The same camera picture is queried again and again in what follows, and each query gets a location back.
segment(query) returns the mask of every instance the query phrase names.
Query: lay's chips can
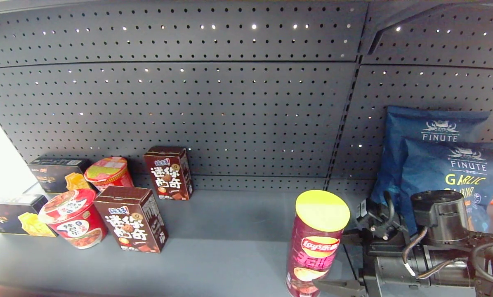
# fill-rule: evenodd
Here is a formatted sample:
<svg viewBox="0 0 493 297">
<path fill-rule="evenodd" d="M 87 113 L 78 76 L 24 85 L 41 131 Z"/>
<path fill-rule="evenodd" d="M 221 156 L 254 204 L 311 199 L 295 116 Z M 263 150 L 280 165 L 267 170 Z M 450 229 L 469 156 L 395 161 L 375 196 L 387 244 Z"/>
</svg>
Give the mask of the lay's chips can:
<svg viewBox="0 0 493 297">
<path fill-rule="evenodd" d="M 329 272 L 349 218 L 349 207 L 333 193 L 310 190 L 298 196 L 286 273 L 290 295 L 320 294 L 312 280 Z"/>
</svg>

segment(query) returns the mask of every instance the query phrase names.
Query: black snack box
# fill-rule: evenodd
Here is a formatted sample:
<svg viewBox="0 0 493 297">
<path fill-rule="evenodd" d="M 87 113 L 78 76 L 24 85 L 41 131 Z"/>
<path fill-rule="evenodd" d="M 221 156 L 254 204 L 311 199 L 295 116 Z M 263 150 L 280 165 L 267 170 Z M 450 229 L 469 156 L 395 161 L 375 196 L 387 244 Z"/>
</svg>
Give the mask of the black snack box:
<svg viewBox="0 0 493 297">
<path fill-rule="evenodd" d="M 20 194 L 0 198 L 0 232 L 20 235 L 56 237 L 37 218 L 48 199 L 44 195 Z"/>
<path fill-rule="evenodd" d="M 37 158 L 28 164 L 30 171 L 47 193 L 93 189 L 83 177 L 90 161 L 80 158 Z"/>
</svg>

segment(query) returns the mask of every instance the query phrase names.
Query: chocolate biscuit box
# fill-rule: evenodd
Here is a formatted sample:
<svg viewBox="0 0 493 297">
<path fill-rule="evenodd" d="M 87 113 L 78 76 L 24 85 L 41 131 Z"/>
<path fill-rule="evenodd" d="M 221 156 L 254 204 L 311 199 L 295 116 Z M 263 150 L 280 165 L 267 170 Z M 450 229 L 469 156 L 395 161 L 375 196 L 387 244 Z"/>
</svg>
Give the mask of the chocolate biscuit box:
<svg viewBox="0 0 493 297">
<path fill-rule="evenodd" d="M 154 146 L 144 161 L 160 199 L 189 200 L 193 193 L 186 148 Z"/>
<path fill-rule="evenodd" d="M 0 197 L 0 232 L 56 237 L 57 234 L 38 219 L 39 210 L 47 202 L 44 195 Z"/>
<path fill-rule="evenodd" d="M 47 193 L 94 189 L 83 177 L 90 161 L 79 158 L 37 158 L 28 164 L 41 188 Z"/>
<path fill-rule="evenodd" d="M 109 186 L 94 206 L 122 250 L 160 253 L 168 234 L 152 190 Z"/>
</svg>

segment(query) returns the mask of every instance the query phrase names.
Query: blue chips bag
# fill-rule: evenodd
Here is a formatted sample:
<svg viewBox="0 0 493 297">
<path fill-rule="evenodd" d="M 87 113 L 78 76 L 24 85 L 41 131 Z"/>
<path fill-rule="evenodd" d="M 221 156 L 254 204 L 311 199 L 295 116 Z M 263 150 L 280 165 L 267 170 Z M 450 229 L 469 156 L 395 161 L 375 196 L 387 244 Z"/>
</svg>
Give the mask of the blue chips bag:
<svg viewBox="0 0 493 297">
<path fill-rule="evenodd" d="M 465 196 L 471 231 L 486 232 L 486 207 L 493 198 L 493 143 L 429 143 L 405 139 L 401 207 L 408 229 L 416 232 L 410 197 L 428 190 L 454 190 Z"/>
<path fill-rule="evenodd" d="M 371 199 L 385 203 L 384 191 L 387 190 L 395 208 L 399 208 L 402 166 L 407 156 L 402 147 L 404 137 L 420 141 L 474 142 L 489 115 L 488 111 L 427 111 L 389 106 L 382 163 Z"/>
</svg>

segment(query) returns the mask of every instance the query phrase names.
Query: instant noodle cup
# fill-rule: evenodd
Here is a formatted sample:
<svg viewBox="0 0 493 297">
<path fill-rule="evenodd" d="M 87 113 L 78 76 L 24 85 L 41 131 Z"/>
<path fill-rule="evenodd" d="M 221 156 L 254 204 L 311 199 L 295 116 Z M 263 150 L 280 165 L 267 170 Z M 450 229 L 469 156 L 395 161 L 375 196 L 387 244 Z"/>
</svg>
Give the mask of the instant noodle cup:
<svg viewBox="0 0 493 297">
<path fill-rule="evenodd" d="M 350 216 L 347 204 L 333 193 L 310 190 L 298 196 L 286 274 L 290 295 L 320 294 L 312 281 L 329 272 Z"/>
<path fill-rule="evenodd" d="M 107 234 L 107 227 L 93 205 L 95 198 L 92 189 L 61 193 L 41 208 L 38 218 L 76 248 L 91 248 Z"/>
<path fill-rule="evenodd" d="M 108 157 L 92 164 L 85 172 L 85 180 L 96 186 L 99 191 L 108 186 L 134 187 L 127 170 L 127 160 L 122 157 Z"/>
</svg>

